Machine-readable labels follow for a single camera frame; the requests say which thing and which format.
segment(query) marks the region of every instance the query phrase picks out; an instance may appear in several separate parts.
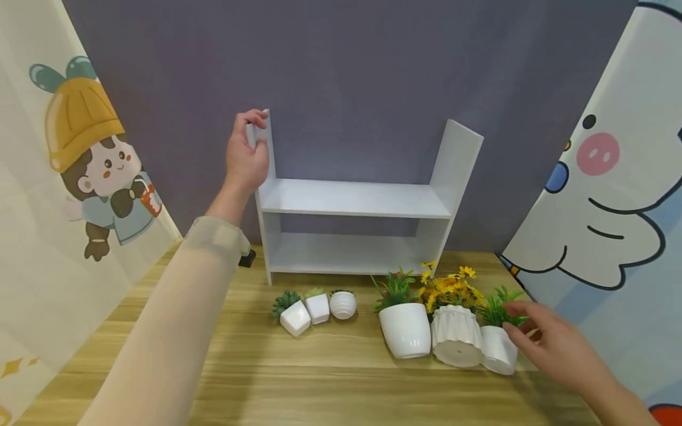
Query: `artificial plant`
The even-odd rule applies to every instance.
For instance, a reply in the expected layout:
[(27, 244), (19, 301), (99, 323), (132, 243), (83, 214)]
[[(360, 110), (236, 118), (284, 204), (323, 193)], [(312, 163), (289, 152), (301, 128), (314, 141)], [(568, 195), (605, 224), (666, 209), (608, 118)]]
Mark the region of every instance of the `artificial plant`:
[(272, 304), (272, 316), (279, 319), (282, 312), (286, 311), (291, 305), (301, 300), (301, 297), (296, 292), (286, 290), (282, 296), (275, 299)]
[(502, 327), (502, 324), (508, 322), (515, 326), (520, 326), (527, 316), (510, 316), (504, 307), (506, 302), (511, 302), (523, 294), (523, 291), (509, 293), (505, 286), (495, 288), (496, 294), (489, 294), (486, 296), (486, 304), (479, 307), (478, 312), (486, 325), (495, 327)]
[(374, 277), (371, 277), (374, 282), (374, 287), (376, 287), (379, 294), (381, 294), (381, 298), (376, 300), (376, 305), (374, 306), (375, 311), (379, 312), (389, 306), (419, 301), (419, 298), (410, 290), (410, 284), (415, 282), (415, 279), (409, 276), (411, 273), (412, 270), (407, 271), (407, 273), (403, 272), (401, 267), (398, 272), (388, 273), (388, 275), (386, 275), (386, 283), (378, 283)]
[(344, 290), (343, 288), (337, 288), (336, 290), (332, 290), (332, 291), (331, 291), (332, 294), (338, 293), (338, 292), (346, 292), (346, 293), (351, 293), (352, 295), (355, 295), (354, 292), (352, 292), (352, 291), (350, 291), (350, 290)]
[(434, 278), (433, 268), (436, 262), (424, 263), (426, 269), (421, 275), (422, 287), (417, 293), (419, 302), (426, 307), (427, 314), (433, 314), (438, 308), (446, 305), (463, 306), (473, 313), (484, 301), (481, 292), (471, 285), (467, 279), (475, 279), (476, 271), (471, 267), (460, 267), (459, 273), (449, 274), (445, 278)]
[(325, 293), (324, 290), (316, 287), (316, 288), (310, 289), (307, 292), (305, 292), (303, 294), (303, 298), (304, 299), (310, 299), (311, 297), (319, 296), (320, 294), (324, 294), (324, 293)]

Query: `lower shelf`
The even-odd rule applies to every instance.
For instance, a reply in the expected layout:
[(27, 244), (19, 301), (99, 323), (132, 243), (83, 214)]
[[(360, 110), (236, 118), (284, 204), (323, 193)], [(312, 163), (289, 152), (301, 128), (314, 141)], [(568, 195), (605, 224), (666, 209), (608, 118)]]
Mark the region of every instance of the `lower shelf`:
[(269, 254), (271, 272), (385, 275), (401, 267), (421, 274), (412, 237), (283, 232)]

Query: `shelf board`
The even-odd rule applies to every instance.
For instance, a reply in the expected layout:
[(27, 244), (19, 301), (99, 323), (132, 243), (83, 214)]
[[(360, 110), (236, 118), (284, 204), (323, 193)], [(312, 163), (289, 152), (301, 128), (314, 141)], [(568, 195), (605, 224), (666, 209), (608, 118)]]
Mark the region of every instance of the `shelf board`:
[(376, 274), (413, 269), (421, 273), (422, 262), (412, 237), (303, 234), (283, 232), (270, 255), (271, 272)]
[(266, 213), (450, 219), (429, 185), (274, 179), (262, 194)]

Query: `wooden table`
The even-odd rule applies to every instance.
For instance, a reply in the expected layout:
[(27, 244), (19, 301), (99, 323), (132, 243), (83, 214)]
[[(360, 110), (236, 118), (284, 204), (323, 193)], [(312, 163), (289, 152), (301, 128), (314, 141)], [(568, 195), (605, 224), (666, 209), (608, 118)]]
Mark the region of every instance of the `wooden table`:
[[(45, 388), (17, 425), (73, 425), (95, 397), (175, 247)], [(518, 289), (491, 253), (445, 252), (439, 275), (472, 266), (484, 293)], [(349, 288), (358, 314), (332, 319), (294, 339), (270, 315), (285, 289)], [(372, 311), (369, 277), (275, 276), (263, 257), (240, 269), (227, 294), (194, 400), (191, 425), (597, 425), (582, 400), (535, 370), (521, 354), (517, 373), (450, 368), (431, 356), (395, 360)]]

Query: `white flower pot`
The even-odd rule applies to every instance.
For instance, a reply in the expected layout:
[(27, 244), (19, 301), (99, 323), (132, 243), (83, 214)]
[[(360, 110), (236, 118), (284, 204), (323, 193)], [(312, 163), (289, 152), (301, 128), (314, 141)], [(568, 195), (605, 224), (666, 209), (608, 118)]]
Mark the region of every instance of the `white flower pot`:
[(507, 332), (501, 327), (481, 327), (483, 335), (483, 365), (490, 371), (510, 376), (516, 371), (518, 348), (512, 343)]
[(403, 303), (382, 309), (379, 321), (394, 357), (408, 359), (431, 353), (431, 332), (426, 308), (421, 303)]
[(280, 324), (293, 337), (299, 337), (310, 326), (310, 315), (303, 302), (298, 301), (282, 312)]
[(442, 306), (431, 323), (433, 354), (440, 362), (472, 368), (483, 361), (483, 337), (476, 315), (462, 306)]
[(347, 320), (355, 315), (357, 310), (357, 301), (355, 295), (351, 292), (336, 292), (331, 296), (329, 301), (329, 310), (331, 314), (340, 320)]
[(329, 319), (329, 299), (327, 299), (326, 293), (308, 297), (306, 299), (306, 308), (310, 314), (312, 325), (320, 324)]

